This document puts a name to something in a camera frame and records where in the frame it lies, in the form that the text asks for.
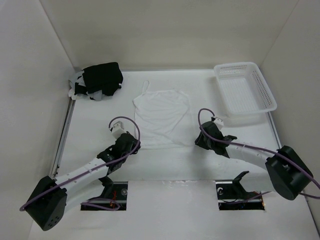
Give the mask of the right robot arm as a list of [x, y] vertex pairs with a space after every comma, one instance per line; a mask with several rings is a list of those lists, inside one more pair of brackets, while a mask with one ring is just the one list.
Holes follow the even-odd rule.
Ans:
[[238, 141], [236, 136], [223, 135], [216, 118], [200, 124], [200, 134], [195, 144], [205, 150], [227, 159], [239, 160], [255, 165], [264, 172], [261, 176], [246, 177], [243, 171], [240, 178], [233, 181], [232, 192], [238, 198], [255, 191], [276, 192], [286, 200], [293, 201], [304, 188], [314, 180], [308, 167], [289, 146], [274, 151], [248, 145]]

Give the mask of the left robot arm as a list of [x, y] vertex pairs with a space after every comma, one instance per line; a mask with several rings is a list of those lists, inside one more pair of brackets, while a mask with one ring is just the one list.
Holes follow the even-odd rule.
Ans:
[[78, 205], [90, 205], [98, 197], [108, 199], [112, 195], [112, 181], [108, 176], [139, 149], [139, 138], [129, 132], [122, 133], [113, 145], [86, 165], [56, 178], [41, 178], [21, 209], [43, 231], [52, 229], [68, 210]]

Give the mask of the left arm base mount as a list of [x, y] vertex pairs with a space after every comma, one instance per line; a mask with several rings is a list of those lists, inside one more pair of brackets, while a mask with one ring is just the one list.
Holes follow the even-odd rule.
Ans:
[[81, 211], [126, 211], [129, 183], [127, 181], [112, 181], [109, 177], [100, 179], [104, 187], [98, 197], [82, 204]]

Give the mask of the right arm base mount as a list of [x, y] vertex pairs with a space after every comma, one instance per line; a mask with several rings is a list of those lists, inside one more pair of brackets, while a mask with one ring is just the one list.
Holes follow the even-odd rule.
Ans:
[[246, 191], [241, 184], [242, 178], [248, 173], [249, 171], [243, 171], [234, 179], [218, 180], [215, 182], [218, 209], [220, 211], [265, 210], [262, 196], [253, 198], [260, 193]]

